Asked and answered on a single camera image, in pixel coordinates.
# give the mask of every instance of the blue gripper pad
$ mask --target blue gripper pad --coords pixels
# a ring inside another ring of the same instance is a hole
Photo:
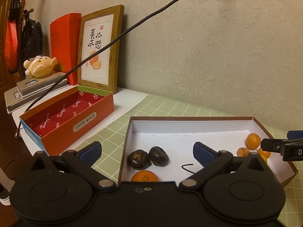
[[[92,166],[102,154],[102,146],[100,142],[92,142],[85,148],[76,153],[76,156],[85,164]]]
[[[219,154],[207,147],[201,142],[196,142],[193,148],[194,158],[203,166],[206,167],[210,163],[214,162]]]
[[[293,140],[293,139],[299,139],[303,138],[303,130],[290,130],[287,132],[287,139]]]

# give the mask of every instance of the textured wallpaper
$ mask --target textured wallpaper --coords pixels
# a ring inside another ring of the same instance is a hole
[[[49,38],[66,13],[125,6],[123,29],[171,0],[26,0]],[[119,86],[303,129],[303,0],[181,0],[121,40]]]

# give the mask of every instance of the white table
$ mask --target white table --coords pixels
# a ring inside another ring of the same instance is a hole
[[[60,90],[57,90],[51,94],[48,94],[45,98],[40,100],[36,105],[64,92],[68,89],[73,88],[74,86],[67,86],[65,88],[62,88]],[[118,93],[114,95],[114,105],[115,110],[113,113],[111,113],[109,116],[107,116],[104,120],[102,120],[100,123],[98,123],[95,127],[93,127],[91,130],[89,130],[86,134],[84,134],[81,138],[79,138],[76,142],[74,142],[72,145],[69,146],[69,149],[74,149],[77,146],[79,146],[82,142],[84,142],[86,139],[92,137],[93,135],[97,134],[100,130],[114,122],[116,119],[120,118],[123,114],[131,110],[134,106],[136,106],[140,101],[142,101],[147,94],[129,90],[129,89],[122,89],[118,88]],[[19,116],[22,115],[26,108],[30,105],[27,104],[26,106],[12,112],[12,116],[14,118],[14,121],[16,123],[16,126],[19,125]],[[30,151],[31,155],[34,155],[37,151],[40,150],[40,148],[34,143],[34,141],[25,133],[25,130],[21,126],[20,130],[20,136],[22,137],[25,145],[27,146],[28,150]]]

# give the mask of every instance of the black fruit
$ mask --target black fruit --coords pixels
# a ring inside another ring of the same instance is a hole
[[[136,170],[143,170],[152,165],[148,153],[142,149],[132,152],[127,157],[127,162]]]
[[[166,166],[169,162],[169,156],[158,146],[152,147],[148,154],[156,166]]]

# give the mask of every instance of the red box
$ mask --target red box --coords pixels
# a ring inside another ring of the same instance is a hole
[[[112,92],[76,86],[25,112],[20,120],[41,150],[59,155],[113,111]]]
[[[58,60],[55,71],[67,73],[78,64],[80,24],[80,13],[66,14],[51,23],[51,52]],[[77,71],[67,78],[70,85],[78,84]]]

